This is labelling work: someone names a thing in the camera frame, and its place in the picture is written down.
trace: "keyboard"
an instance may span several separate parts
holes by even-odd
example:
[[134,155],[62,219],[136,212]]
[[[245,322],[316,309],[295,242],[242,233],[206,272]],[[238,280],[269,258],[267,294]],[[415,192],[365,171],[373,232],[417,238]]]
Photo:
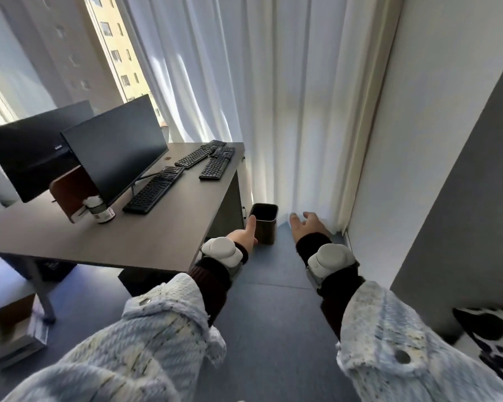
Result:
[[190,169],[196,163],[203,161],[216,148],[223,147],[225,144],[226,143],[222,141],[212,140],[205,145],[201,145],[201,147],[197,148],[194,152],[175,162],[175,166],[182,166],[185,169]]
[[147,183],[123,208],[124,212],[148,214],[182,175],[184,168],[167,166]]
[[201,171],[200,179],[216,181],[223,175],[225,167],[231,160],[235,148],[220,147],[217,148],[209,159],[205,168]]

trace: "black and white patterned fabric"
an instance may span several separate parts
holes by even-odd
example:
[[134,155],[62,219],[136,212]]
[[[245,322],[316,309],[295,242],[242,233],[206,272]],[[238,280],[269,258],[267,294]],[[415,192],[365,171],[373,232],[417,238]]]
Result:
[[503,379],[503,309],[453,309],[453,314],[481,349],[481,361]]

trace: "cardboard box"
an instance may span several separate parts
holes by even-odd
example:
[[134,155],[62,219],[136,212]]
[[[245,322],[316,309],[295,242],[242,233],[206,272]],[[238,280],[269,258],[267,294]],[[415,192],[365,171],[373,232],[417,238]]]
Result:
[[37,295],[0,308],[0,368],[8,367],[47,345],[49,327]]

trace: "computer monitor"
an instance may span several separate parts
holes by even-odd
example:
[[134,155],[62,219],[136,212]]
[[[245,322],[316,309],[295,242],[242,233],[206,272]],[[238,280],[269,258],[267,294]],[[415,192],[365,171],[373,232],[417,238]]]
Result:
[[62,135],[108,206],[168,150],[148,95]]
[[23,202],[78,166],[60,133],[92,117],[85,100],[0,126],[0,166]]

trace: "plaid jacket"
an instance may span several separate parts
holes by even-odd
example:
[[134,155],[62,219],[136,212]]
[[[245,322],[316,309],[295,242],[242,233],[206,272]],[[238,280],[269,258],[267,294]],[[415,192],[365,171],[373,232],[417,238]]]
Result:
[[[376,283],[351,299],[341,339],[337,362],[364,402],[503,402],[503,382],[490,369],[445,344]],[[218,364],[224,355],[197,285],[179,274],[128,300],[119,322],[27,378],[5,401],[190,401],[203,358]]]

